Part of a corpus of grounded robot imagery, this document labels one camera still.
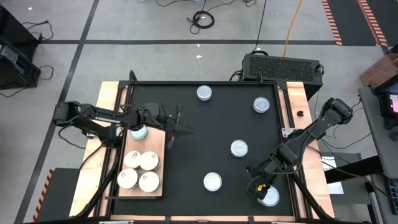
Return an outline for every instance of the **gray floor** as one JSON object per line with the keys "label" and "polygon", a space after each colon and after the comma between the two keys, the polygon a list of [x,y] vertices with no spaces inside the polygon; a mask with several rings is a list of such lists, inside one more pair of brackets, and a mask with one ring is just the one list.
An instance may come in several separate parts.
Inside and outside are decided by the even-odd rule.
{"label": "gray floor", "polygon": [[[21,22],[49,20],[54,39],[78,40],[81,37],[93,0],[0,0]],[[219,3],[208,1],[208,7]],[[268,0],[261,39],[284,40],[299,0]],[[100,0],[88,33],[88,39],[100,40],[167,40],[167,39],[249,39],[257,37],[263,1],[247,8],[237,1],[211,11],[214,27],[189,33],[186,17],[201,9],[201,4],[180,2],[158,7],[148,0]],[[49,36],[48,27],[36,30]],[[304,1],[290,36],[291,40],[333,40],[318,0]],[[51,80],[41,80],[38,88],[28,89],[12,98],[0,97],[0,219],[13,223],[43,145],[63,83],[68,74],[77,45],[40,45],[34,63],[55,68]],[[85,45],[78,61],[67,100],[95,104],[102,81],[126,80],[133,69],[139,80],[227,80],[253,45],[185,44],[185,45]],[[260,45],[270,55],[282,56],[283,45]],[[317,111],[329,97],[341,98],[347,104],[358,102],[358,76],[383,56],[380,47],[340,47],[337,45],[290,45],[287,57],[309,58],[325,66],[324,86],[319,94]],[[49,70],[43,70],[43,76]],[[315,107],[315,97],[310,100]],[[352,122],[336,130],[338,139],[327,139],[334,146],[346,146],[369,132],[363,111]],[[77,129],[68,129],[65,136],[81,146],[86,139]],[[319,143],[322,151],[327,149]],[[376,154],[371,138],[366,138],[345,152],[358,152],[363,157]],[[36,185],[25,222],[31,220],[45,176],[52,167],[80,165],[81,149],[69,146],[55,134]],[[367,213],[356,205],[334,205],[342,220],[368,220]]]}

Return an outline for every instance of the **computer case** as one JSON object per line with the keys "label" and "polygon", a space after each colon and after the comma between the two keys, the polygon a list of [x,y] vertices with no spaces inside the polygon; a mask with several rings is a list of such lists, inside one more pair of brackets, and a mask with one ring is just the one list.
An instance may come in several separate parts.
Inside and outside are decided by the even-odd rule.
{"label": "computer case", "polygon": [[0,5],[0,90],[35,87],[40,70],[32,63],[37,40]]}
{"label": "computer case", "polygon": [[241,80],[253,81],[262,77],[276,81],[282,87],[286,82],[303,82],[309,100],[323,85],[320,66],[317,60],[246,54]]}

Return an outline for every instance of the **yellow cable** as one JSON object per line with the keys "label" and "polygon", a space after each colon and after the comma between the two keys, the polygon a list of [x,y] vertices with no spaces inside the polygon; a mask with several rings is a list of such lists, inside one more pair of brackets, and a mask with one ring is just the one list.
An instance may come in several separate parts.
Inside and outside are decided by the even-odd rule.
{"label": "yellow cable", "polygon": [[297,9],[296,9],[296,13],[294,14],[292,23],[290,24],[289,31],[287,31],[287,37],[286,37],[285,50],[284,50],[284,56],[283,56],[283,57],[285,57],[286,50],[287,50],[287,44],[289,43],[290,31],[292,30],[294,20],[296,20],[296,16],[297,16],[297,14],[299,13],[299,10],[300,10],[300,7],[301,7],[301,3],[303,3],[303,0],[300,0],[299,4],[298,4],[298,6],[297,6]]}

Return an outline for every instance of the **white paper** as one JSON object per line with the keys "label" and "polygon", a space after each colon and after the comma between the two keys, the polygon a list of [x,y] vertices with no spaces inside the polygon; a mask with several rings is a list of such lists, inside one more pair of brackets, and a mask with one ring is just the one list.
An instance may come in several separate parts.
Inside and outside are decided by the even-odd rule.
{"label": "white paper", "polygon": [[[322,163],[323,170],[327,171],[333,168],[336,168],[336,161],[333,156],[322,156],[322,162],[327,163],[328,165]],[[344,194],[343,186],[341,186],[341,182],[335,182],[328,184],[329,194]]]}

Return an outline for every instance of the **white cup lid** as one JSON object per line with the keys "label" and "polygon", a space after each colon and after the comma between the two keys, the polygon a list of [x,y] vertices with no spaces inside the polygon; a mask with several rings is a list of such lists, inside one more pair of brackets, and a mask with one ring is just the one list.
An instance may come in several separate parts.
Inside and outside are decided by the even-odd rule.
{"label": "white cup lid", "polygon": [[141,158],[141,153],[137,151],[131,151],[124,156],[124,164],[130,168],[137,168],[139,167]]}
{"label": "white cup lid", "polygon": [[210,99],[211,94],[212,94],[211,88],[206,85],[199,86],[199,88],[197,90],[197,95],[198,95],[199,99],[201,99],[201,100]]}
{"label": "white cup lid", "polygon": [[262,199],[262,202],[265,206],[275,206],[279,202],[279,192],[278,190],[274,187],[271,186],[266,194],[266,197]]}
{"label": "white cup lid", "polygon": [[210,172],[203,179],[203,183],[207,190],[214,192],[220,189],[223,181],[221,180],[220,175],[214,172]]}
{"label": "white cup lid", "polygon": [[160,179],[154,172],[146,172],[139,178],[139,188],[147,193],[155,191],[160,184]]}
{"label": "white cup lid", "polygon": [[122,170],[118,175],[118,184],[121,188],[130,189],[137,184],[138,174],[134,169]]}
{"label": "white cup lid", "polygon": [[146,126],[143,126],[138,131],[130,131],[131,137],[135,140],[143,140],[147,136],[147,134],[148,134],[148,128]]}
{"label": "white cup lid", "polygon": [[269,101],[264,97],[258,97],[254,100],[253,107],[258,113],[264,113],[269,109]]}
{"label": "white cup lid", "polygon": [[235,140],[231,144],[231,153],[235,157],[243,157],[248,153],[248,145],[243,140]]}
{"label": "white cup lid", "polygon": [[159,164],[159,157],[154,152],[144,152],[141,155],[139,165],[143,170],[152,170]]}

